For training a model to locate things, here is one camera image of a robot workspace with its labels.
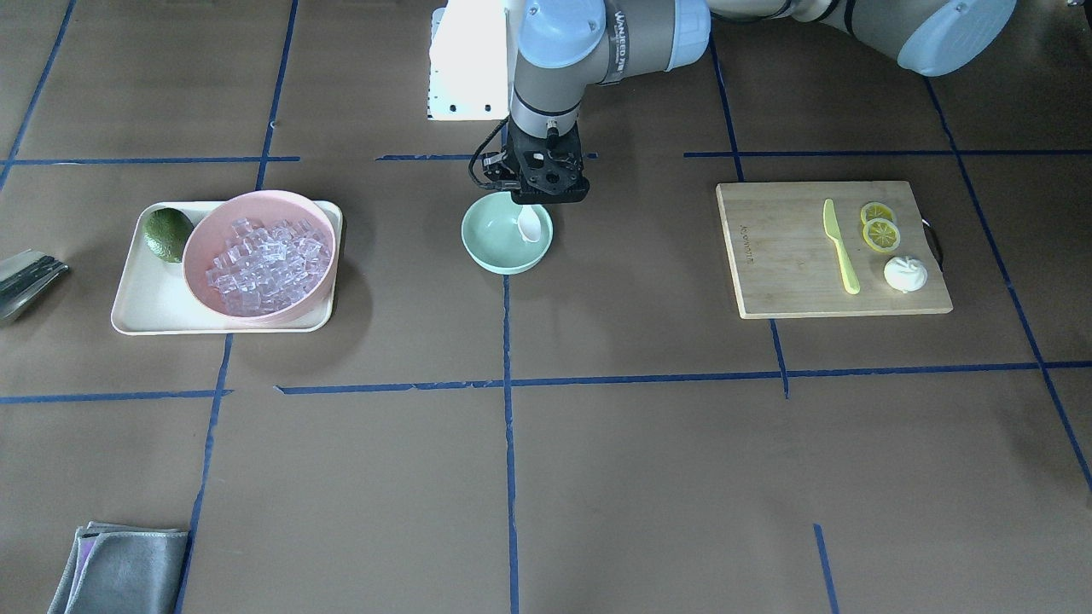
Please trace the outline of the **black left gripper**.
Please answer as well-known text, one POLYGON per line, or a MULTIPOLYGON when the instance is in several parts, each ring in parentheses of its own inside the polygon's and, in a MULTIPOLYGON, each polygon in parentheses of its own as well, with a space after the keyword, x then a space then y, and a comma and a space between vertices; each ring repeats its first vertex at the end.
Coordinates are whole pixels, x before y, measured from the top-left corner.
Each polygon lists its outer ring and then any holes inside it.
POLYGON ((565 205, 584 201, 584 147, 574 125, 565 135, 527 135, 518 125, 502 123, 502 151, 480 155, 486 190, 511 194, 518 205, 565 205))

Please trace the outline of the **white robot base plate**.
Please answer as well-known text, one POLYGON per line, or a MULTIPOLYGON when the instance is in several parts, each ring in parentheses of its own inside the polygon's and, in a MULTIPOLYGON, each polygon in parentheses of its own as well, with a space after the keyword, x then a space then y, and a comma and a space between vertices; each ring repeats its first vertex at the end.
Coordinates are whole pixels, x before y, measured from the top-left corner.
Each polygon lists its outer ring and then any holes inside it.
POLYGON ((434 10, 427 118, 508 117, 524 1, 447 1, 434 10))

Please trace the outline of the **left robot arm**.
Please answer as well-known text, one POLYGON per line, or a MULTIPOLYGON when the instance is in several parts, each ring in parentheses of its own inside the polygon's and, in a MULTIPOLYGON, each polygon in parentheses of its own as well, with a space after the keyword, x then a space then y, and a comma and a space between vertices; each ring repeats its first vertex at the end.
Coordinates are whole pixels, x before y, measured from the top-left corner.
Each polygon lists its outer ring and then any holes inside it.
POLYGON ((518 205, 565 205, 590 190, 578 113, 591 85, 695 63, 715 20, 822 23, 924 76, 986 50, 1014 1, 524 1, 517 19, 502 151, 476 150, 468 176, 518 205))

